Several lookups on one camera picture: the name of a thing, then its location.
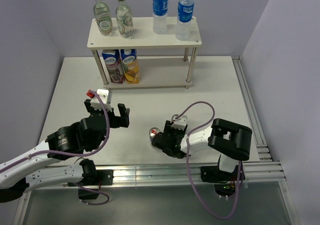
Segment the glass soda bottle green cap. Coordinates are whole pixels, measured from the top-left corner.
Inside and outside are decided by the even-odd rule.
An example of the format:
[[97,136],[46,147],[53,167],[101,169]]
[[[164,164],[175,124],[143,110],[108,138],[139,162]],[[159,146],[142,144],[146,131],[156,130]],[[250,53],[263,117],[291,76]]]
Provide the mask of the glass soda bottle green cap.
[[113,30],[113,23],[108,5],[103,0],[95,0],[93,12],[100,33],[109,36]]

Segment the water bottle blue label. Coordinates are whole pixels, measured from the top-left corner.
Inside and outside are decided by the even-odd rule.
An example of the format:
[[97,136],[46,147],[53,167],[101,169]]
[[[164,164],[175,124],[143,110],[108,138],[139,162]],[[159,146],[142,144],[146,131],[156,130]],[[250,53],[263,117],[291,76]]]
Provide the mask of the water bottle blue label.
[[190,37],[194,5],[193,0],[178,1],[175,37],[180,41],[186,41]]
[[165,34],[167,32],[168,2],[169,0],[152,0],[152,29],[156,34]]

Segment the silver blue energy drink can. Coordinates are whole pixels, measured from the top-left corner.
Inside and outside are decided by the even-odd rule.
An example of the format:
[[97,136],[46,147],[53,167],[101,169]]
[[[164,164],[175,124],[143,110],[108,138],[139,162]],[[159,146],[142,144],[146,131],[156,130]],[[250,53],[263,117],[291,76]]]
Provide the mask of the silver blue energy drink can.
[[176,121],[178,116],[179,116],[178,114],[174,114],[174,115],[171,117],[171,121]]

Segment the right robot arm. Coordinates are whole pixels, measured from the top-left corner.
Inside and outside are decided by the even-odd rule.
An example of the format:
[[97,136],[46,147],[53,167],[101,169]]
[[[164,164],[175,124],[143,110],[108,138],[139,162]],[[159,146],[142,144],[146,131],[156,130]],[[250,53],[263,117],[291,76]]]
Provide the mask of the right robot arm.
[[187,116],[178,117],[175,114],[165,122],[163,131],[156,127],[151,128],[151,146],[177,159],[212,148],[220,153],[216,174],[222,180],[227,180],[233,175],[240,161],[249,160],[251,128],[215,118],[212,125],[187,135],[187,121]]

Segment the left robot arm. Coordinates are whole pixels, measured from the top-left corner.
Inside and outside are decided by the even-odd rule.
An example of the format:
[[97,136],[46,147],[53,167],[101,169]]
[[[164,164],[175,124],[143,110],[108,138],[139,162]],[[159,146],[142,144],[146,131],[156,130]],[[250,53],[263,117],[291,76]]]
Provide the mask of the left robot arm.
[[97,182],[93,160],[106,144],[111,129],[128,128],[130,109],[117,105],[120,115],[105,102],[84,105],[89,117],[59,128],[28,152],[0,165],[0,201],[7,203],[32,190],[57,184],[82,188]]

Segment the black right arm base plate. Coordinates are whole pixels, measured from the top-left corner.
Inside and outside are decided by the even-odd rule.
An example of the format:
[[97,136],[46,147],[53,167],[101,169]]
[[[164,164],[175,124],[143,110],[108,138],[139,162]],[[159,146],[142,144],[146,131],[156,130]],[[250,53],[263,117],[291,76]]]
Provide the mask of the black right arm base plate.
[[201,166],[200,178],[205,183],[227,183],[237,181],[239,166],[236,165],[232,173],[219,170],[217,165]]

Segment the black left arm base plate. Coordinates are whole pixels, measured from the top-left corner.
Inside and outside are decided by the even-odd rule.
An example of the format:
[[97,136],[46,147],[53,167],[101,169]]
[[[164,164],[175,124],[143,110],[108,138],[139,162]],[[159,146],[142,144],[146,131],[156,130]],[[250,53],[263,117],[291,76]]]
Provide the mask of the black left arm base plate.
[[112,169],[97,170],[97,176],[90,182],[78,182],[81,186],[111,186],[113,184],[114,171]]

